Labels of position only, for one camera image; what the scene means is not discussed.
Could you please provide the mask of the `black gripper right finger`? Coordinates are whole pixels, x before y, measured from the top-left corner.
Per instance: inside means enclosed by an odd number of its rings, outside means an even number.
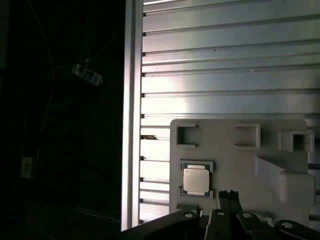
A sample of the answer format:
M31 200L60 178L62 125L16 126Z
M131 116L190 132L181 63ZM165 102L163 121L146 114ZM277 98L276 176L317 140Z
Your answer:
M279 220L270 226L255 214L243 210L237 191L230 191L230 207L236 217L237 228L247 240L319 240L320 233L292 220Z

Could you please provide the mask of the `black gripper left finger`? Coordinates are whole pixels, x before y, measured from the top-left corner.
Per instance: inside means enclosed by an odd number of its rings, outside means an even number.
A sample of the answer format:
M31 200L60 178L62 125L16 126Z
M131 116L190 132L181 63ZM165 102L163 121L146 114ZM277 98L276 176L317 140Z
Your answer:
M210 216L201 216L190 210L178 210L158 219L122 231L121 240L229 240L229 193L219 191L217 199L221 209L212 210Z

